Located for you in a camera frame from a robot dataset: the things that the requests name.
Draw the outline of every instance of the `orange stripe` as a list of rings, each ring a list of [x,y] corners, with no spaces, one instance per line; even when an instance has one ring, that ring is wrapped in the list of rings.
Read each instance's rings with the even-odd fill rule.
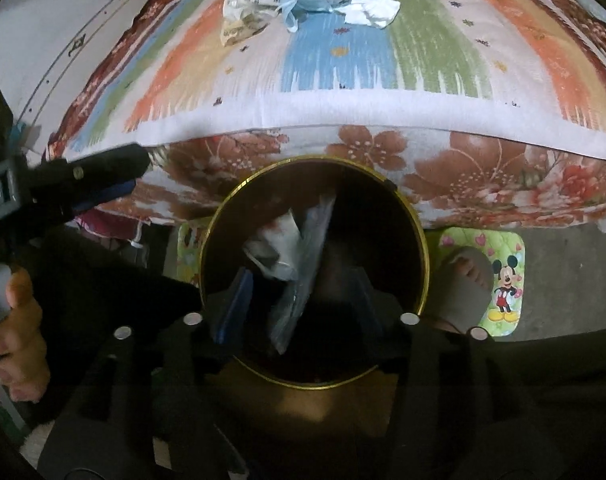
[[[487,1],[512,22],[545,64],[563,117],[588,128],[600,129],[598,117],[593,120],[588,113],[593,109],[590,86],[595,89],[590,69],[596,79],[598,75],[574,40],[531,0]]]
[[[224,0],[216,0],[205,9],[201,17],[187,30],[181,43],[166,56],[165,62],[154,77],[154,81],[152,81],[145,95],[137,102],[132,114],[126,121],[126,131],[131,132],[139,126],[139,123],[148,120],[150,111],[153,110],[155,98],[181,73],[183,62],[189,57],[190,53],[196,49],[206,36],[221,28],[223,2]],[[158,119],[160,112],[161,110],[153,110],[152,119]]]

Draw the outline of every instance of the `hand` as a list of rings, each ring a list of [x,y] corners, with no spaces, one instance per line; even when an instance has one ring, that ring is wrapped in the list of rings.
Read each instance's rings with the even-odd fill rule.
[[[42,311],[32,295],[25,269],[14,272],[6,286],[10,314],[0,323],[0,384],[14,402],[38,402],[50,382],[46,346],[39,326]]]

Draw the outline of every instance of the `slipper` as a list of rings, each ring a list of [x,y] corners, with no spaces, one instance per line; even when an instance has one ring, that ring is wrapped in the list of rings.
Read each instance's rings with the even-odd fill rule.
[[[460,258],[471,260],[488,286],[494,285],[490,260],[474,247],[454,251],[432,276],[424,314],[449,323],[461,333],[478,325],[492,299],[485,289],[467,276],[456,272],[454,263]]]

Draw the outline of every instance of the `mickey mouse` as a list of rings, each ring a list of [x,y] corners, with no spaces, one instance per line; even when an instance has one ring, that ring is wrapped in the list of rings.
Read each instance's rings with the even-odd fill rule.
[[[494,292],[497,292],[496,306],[499,308],[499,312],[491,309],[487,315],[490,321],[501,321],[504,319],[508,323],[513,323],[518,320],[518,312],[512,312],[510,309],[510,303],[514,303],[514,296],[516,295],[516,287],[513,285],[513,281],[516,277],[515,268],[517,265],[518,260],[513,254],[507,257],[506,266],[500,260],[494,260],[494,263],[492,263],[492,269],[494,270],[494,274],[498,275],[500,287],[494,290]]]

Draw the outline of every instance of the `bed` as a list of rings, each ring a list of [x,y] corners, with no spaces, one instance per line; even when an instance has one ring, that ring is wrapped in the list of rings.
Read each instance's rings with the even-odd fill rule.
[[[606,25],[575,0],[398,0],[383,30],[311,14],[222,46],[223,0],[149,0],[47,156],[153,165],[102,206],[174,224],[310,153],[393,181],[425,227],[606,230]]]

